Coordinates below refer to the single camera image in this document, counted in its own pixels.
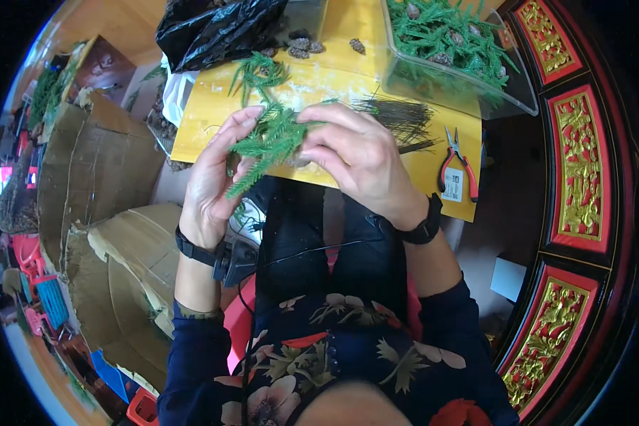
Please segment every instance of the torn cardboard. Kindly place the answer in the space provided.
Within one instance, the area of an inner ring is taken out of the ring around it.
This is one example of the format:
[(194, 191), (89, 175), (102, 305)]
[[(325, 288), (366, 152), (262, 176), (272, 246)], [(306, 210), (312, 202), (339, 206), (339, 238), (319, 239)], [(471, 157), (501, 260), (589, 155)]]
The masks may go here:
[(141, 284), (157, 312), (154, 322), (172, 337), (173, 294), (180, 252), (175, 228), (182, 209), (172, 203), (124, 211), (89, 230), (88, 243), (101, 260), (112, 258)]
[(113, 258), (102, 261), (85, 229), (72, 227), (65, 253), (71, 302), (88, 347), (101, 349), (107, 362), (158, 395), (171, 341), (151, 320), (154, 311), (142, 285)]
[(61, 105), (38, 184), (41, 249), (60, 273), (71, 225), (147, 205), (165, 161), (144, 124), (100, 93), (86, 99), (89, 113)]

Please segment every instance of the yellow board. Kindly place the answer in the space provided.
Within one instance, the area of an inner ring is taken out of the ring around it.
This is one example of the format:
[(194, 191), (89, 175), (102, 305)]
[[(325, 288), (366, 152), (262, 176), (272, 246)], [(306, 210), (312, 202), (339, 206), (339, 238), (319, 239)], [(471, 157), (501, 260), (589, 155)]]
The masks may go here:
[[(329, 1), (322, 39), (326, 51), (320, 55), (311, 55), (310, 59), (295, 59), (280, 51), (274, 59), (290, 66), (291, 78), (281, 86), (272, 88), (274, 97), (290, 108), (302, 110), (308, 105), (330, 98), (339, 98), (350, 104), (375, 92), (385, 94), (381, 92), (376, 78), (375, 31), (382, 31), (381, 27), (376, 27), (377, 25), (383, 26), (380, 2)], [(366, 47), (366, 56), (352, 50), (349, 46), (349, 40), (352, 38), (362, 41)], [(240, 91), (228, 97), (237, 66), (237, 63), (224, 64), (199, 74), (182, 117), (171, 159), (194, 162), (225, 119), (241, 108)], [(260, 98), (253, 94), (248, 102), (248, 105), (257, 105)], [(426, 194), (440, 194), (437, 174), (447, 153), (445, 126), (448, 126), (452, 133), (455, 127), (458, 128), (459, 149), (468, 158), (478, 180), (481, 120), (443, 106), (431, 107), (435, 114), (429, 123), (428, 131), (431, 138), (438, 138), (442, 142), (427, 151), (402, 155), (402, 159), (411, 180), (419, 190)], [(449, 167), (464, 170), (456, 158), (451, 161)], [(303, 168), (278, 166), (271, 170), (270, 174), (337, 187), (334, 179), (314, 163)], [(469, 179), (466, 174), (462, 195), (460, 202), (443, 200), (442, 213), (472, 222), (476, 213), (476, 203), (471, 202), (469, 198)]]

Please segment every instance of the white label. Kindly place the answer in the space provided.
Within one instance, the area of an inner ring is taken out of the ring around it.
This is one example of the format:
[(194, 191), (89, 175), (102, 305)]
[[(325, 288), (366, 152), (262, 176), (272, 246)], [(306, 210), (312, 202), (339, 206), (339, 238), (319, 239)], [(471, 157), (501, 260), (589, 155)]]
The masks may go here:
[(440, 196), (443, 200), (461, 202), (464, 190), (464, 172), (456, 168), (445, 169), (445, 192)]

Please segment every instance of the person's right hand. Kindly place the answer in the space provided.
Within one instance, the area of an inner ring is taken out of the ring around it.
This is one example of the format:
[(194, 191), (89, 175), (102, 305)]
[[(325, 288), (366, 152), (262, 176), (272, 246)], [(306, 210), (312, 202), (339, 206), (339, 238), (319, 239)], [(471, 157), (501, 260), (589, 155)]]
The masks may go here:
[(427, 197), (409, 180), (392, 133), (374, 117), (334, 103), (307, 107), (297, 121), (326, 122), (308, 133), (300, 156), (324, 168), (341, 191), (399, 230), (426, 218)]

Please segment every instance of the blue plastic object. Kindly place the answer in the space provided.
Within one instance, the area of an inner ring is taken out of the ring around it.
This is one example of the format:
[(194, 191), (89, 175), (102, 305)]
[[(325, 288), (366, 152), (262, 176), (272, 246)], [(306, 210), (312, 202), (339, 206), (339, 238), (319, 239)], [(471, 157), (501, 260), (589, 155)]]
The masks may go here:
[(94, 369), (97, 371), (99, 378), (104, 380), (104, 383), (120, 396), (126, 404), (130, 404), (140, 386), (119, 369), (109, 365), (104, 356), (102, 356), (101, 349), (91, 353), (90, 357), (93, 359)]
[(22, 280), (22, 288), (24, 289), (24, 294), (26, 295), (26, 301), (28, 303), (33, 303), (33, 296), (31, 295), (31, 287), (28, 286), (28, 278), (26, 278), (26, 274), (23, 272), (19, 272), (19, 278)]
[(59, 288), (57, 278), (43, 281), (35, 286), (38, 289), (38, 297), (48, 315), (50, 324), (55, 330), (69, 318), (69, 311), (64, 303), (62, 291)]

